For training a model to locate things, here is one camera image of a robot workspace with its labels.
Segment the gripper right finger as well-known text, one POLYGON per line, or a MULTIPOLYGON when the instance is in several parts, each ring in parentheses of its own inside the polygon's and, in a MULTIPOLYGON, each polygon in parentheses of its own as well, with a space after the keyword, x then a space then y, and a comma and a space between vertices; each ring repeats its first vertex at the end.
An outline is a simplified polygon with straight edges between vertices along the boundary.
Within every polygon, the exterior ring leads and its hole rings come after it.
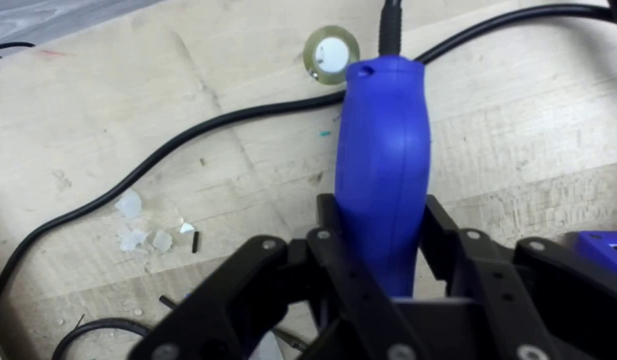
POLYGON ((467 300, 460 358, 617 360, 617 273, 545 238, 508 248, 460 228, 431 194, 420 234, 446 296, 467 300))

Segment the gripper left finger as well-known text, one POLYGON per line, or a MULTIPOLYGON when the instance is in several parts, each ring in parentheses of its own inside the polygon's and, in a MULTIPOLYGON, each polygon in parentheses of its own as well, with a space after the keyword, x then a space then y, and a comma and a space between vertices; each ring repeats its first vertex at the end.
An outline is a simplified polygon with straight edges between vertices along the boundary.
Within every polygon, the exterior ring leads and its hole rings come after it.
POLYGON ((318 195, 317 215, 303 238, 247 240, 128 360, 248 360, 302 301, 318 335, 298 360, 425 360, 412 326, 343 243, 333 194, 318 195))

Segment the blue soldering station box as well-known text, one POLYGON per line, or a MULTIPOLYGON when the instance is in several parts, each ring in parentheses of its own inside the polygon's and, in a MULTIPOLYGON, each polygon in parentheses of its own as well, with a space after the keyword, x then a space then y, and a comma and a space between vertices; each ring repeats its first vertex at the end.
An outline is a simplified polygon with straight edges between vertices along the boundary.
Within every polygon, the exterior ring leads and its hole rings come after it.
POLYGON ((580 231, 576 233, 574 250, 617 274, 617 231, 580 231))

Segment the clear tape roll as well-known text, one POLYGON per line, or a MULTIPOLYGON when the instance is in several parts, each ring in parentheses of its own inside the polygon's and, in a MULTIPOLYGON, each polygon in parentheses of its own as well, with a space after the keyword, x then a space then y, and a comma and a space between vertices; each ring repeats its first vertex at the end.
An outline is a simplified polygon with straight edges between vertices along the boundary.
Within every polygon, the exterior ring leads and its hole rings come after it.
POLYGON ((347 80, 347 68, 360 59, 359 43, 352 33, 338 25, 316 29, 307 38, 302 61, 311 78, 322 85, 339 85, 347 80))

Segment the blue soldering gun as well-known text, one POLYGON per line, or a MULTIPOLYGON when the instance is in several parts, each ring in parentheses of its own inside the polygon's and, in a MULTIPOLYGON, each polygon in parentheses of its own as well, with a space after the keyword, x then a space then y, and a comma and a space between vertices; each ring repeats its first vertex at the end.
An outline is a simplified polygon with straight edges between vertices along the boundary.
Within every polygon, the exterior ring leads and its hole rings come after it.
POLYGON ((378 56, 346 71, 334 183, 343 241, 391 297, 414 292, 431 165, 425 66, 401 50, 402 0, 385 0, 378 56))

